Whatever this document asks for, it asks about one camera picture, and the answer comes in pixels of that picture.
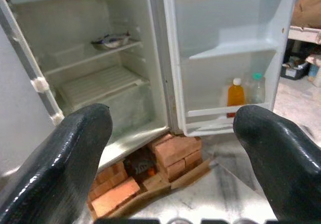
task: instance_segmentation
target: stacked bricks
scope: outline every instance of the stacked bricks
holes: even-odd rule
[[[202,141],[200,138],[164,136],[165,141],[154,148],[157,167],[164,179],[169,182],[194,169],[202,162]]]
[[[128,178],[122,161],[100,172],[90,188],[88,207],[94,217],[113,212],[139,191],[133,178]]]

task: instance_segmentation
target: orange juice bottle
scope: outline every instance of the orange juice bottle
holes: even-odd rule
[[[234,78],[233,85],[229,88],[229,95],[227,99],[227,106],[238,106],[245,104],[244,90],[241,86],[241,79]],[[235,117],[235,113],[227,113],[228,118]]]

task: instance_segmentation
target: clear plastic bottle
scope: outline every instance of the clear plastic bottle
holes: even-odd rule
[[[233,79],[233,85],[229,88],[227,106],[238,106],[245,104],[244,90],[240,78]],[[228,118],[235,117],[235,113],[227,113]]]
[[[262,73],[259,72],[254,72],[252,78],[250,102],[248,103],[263,103],[265,101],[265,78],[262,76]]]

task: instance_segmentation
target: white bottle cap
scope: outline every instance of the white bottle cap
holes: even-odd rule
[[[240,85],[241,85],[241,82],[242,82],[242,80],[241,80],[240,78],[234,78],[234,79],[233,79],[233,84],[234,84],[235,86],[240,86]]]

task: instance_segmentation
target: refrigerator side panel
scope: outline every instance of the refrigerator side panel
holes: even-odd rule
[[[13,46],[0,26],[0,189],[54,129]]]

